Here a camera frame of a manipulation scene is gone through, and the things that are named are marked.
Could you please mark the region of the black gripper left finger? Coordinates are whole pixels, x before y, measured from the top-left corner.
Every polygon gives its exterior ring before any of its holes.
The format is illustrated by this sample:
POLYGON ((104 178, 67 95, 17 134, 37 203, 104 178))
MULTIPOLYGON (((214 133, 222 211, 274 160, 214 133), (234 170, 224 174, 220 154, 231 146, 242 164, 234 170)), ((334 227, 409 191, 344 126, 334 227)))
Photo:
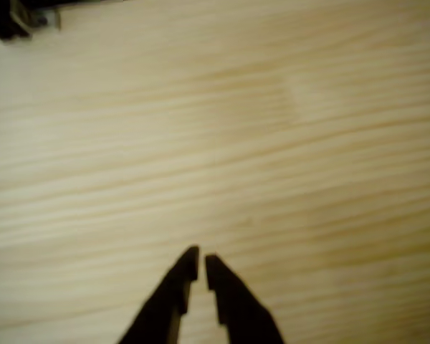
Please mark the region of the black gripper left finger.
POLYGON ((125 331, 120 343, 177 343, 188 311, 191 283, 198 279, 199 247, 189 247, 164 275, 125 331))

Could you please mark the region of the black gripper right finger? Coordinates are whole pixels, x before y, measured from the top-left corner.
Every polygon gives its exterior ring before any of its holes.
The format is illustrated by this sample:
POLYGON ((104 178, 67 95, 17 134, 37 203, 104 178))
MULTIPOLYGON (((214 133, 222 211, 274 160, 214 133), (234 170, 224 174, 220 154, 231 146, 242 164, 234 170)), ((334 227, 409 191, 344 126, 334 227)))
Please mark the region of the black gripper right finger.
POLYGON ((271 313, 216 254, 205 256, 208 289, 230 343, 283 343, 271 313))

